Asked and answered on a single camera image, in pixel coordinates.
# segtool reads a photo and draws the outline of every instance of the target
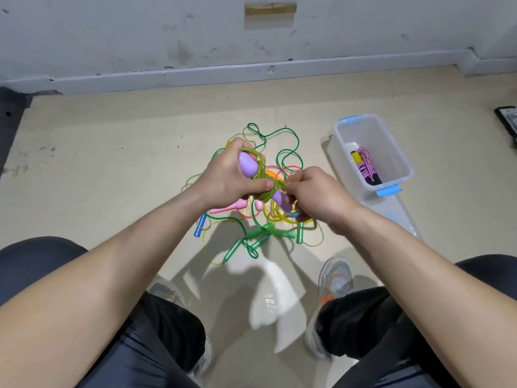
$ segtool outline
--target sneaker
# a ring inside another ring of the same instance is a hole
[[[183,294],[179,291],[178,287],[174,286],[169,280],[156,276],[152,280],[151,284],[147,286],[147,291],[152,295],[163,298],[164,300],[168,300],[169,302],[172,302],[173,304],[186,309]],[[214,351],[212,349],[212,344],[210,343],[210,340],[206,338],[205,352],[196,362],[196,365],[194,365],[192,370],[187,374],[190,376],[190,378],[197,378],[201,376],[206,371],[206,369],[208,369],[213,360]]]
[[[320,335],[316,332],[316,320],[321,308],[327,302],[344,297],[354,286],[352,270],[343,257],[332,257],[323,266],[318,281],[319,302],[305,330],[305,345],[318,358],[331,360]]]

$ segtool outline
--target white baseboard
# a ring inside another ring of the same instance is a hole
[[[100,76],[50,78],[28,77],[0,82],[17,92],[54,91],[63,95],[127,91],[155,87],[237,83],[349,72],[413,69],[456,64],[465,75],[517,71],[517,58],[481,60],[468,49],[427,51],[360,57],[280,61],[267,64],[222,65],[218,67],[164,69],[111,73]]]

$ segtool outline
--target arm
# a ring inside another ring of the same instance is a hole
[[[242,175],[243,146],[236,139],[185,192],[3,305],[0,386],[74,387],[197,218],[273,187]]]
[[[325,221],[352,242],[458,384],[465,388],[515,385],[515,300],[358,204],[319,168],[293,175],[286,190],[298,200],[303,211],[300,220]]]

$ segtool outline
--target hand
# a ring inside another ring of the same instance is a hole
[[[203,195],[205,210],[228,207],[243,196],[271,190],[275,186],[272,179],[249,179],[242,174],[239,154],[243,147],[253,148],[240,137],[234,139],[210,161],[203,174],[190,187]]]
[[[285,191],[291,201],[297,201],[296,208],[300,212],[297,221],[321,220],[334,232],[339,232],[343,214],[359,206],[333,176],[318,167],[303,169],[288,177]]]

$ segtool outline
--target forearm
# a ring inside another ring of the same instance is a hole
[[[514,384],[516,301],[364,207],[343,216],[342,233],[462,386]]]
[[[200,199],[189,189],[2,306],[0,386],[75,386],[203,212]]]

